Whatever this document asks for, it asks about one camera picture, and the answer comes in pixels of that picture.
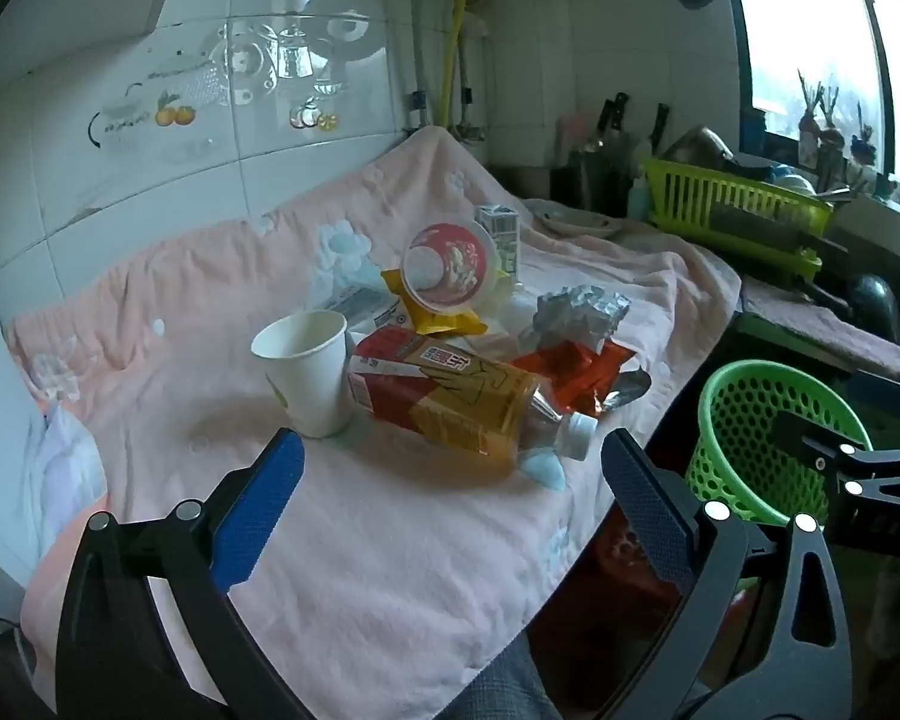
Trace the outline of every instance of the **plastic cup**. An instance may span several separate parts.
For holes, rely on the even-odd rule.
[[[302,311],[265,327],[250,345],[290,428],[310,439],[340,432],[353,404],[344,385],[346,317],[336,311]]]
[[[400,264],[407,293],[435,314],[459,314],[491,293],[497,247],[480,224],[464,218],[434,220],[410,240]]]

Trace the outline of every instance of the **perforated plastic basket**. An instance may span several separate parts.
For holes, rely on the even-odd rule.
[[[785,525],[807,512],[823,524],[823,477],[773,445],[770,429],[780,410],[872,449],[860,419],[829,386],[778,362],[742,360],[720,368],[703,388],[701,435],[685,479],[697,498],[720,500],[744,519]]]
[[[679,162],[648,159],[644,170],[653,196],[650,221],[661,230],[766,263],[786,274],[801,275],[807,281],[813,281],[821,269],[821,260],[812,250],[779,251],[711,230],[710,209],[714,202],[725,202],[768,218],[796,218],[808,232],[822,235],[833,214],[826,202],[762,181]]]

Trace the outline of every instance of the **cup rim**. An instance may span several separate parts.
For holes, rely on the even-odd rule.
[[[271,355],[261,354],[256,350],[255,347],[257,346],[257,341],[260,340],[261,336],[263,336],[264,333],[276,327],[276,325],[280,324],[281,322],[288,322],[289,319],[299,319],[300,317],[314,316],[315,314],[331,314],[333,317],[338,317],[338,323],[341,326],[336,331],[336,333],[333,333],[333,335],[330,338],[327,338],[326,341],[323,341],[322,343],[319,343],[317,346],[314,346],[310,349],[306,349],[305,351],[280,355],[279,357],[272,357]],[[280,317],[280,319],[277,319],[276,322],[271,322],[263,330],[257,333],[256,336],[253,337],[253,341],[250,343],[250,353],[261,360],[299,360],[301,357],[309,357],[310,355],[317,354],[317,352],[327,348],[327,346],[330,346],[330,344],[334,343],[338,338],[340,338],[340,336],[343,336],[343,333],[346,333],[346,317],[338,311],[329,311],[327,309],[295,311],[293,312],[293,314],[287,314],[285,317]]]

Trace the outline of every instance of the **plate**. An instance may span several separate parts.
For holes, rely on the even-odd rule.
[[[558,235],[592,235],[594,238],[609,238],[620,232],[623,227],[618,218],[568,208],[555,200],[524,200],[523,203],[544,227]]]

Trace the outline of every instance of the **yellow wrapper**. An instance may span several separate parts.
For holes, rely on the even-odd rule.
[[[480,321],[480,317],[472,311],[464,311],[462,314],[434,314],[417,303],[403,288],[403,280],[400,271],[383,271],[386,288],[394,295],[403,298],[403,304],[407,307],[413,328],[421,336],[432,336],[434,333],[461,333],[464,336],[480,336],[487,331],[487,326]]]

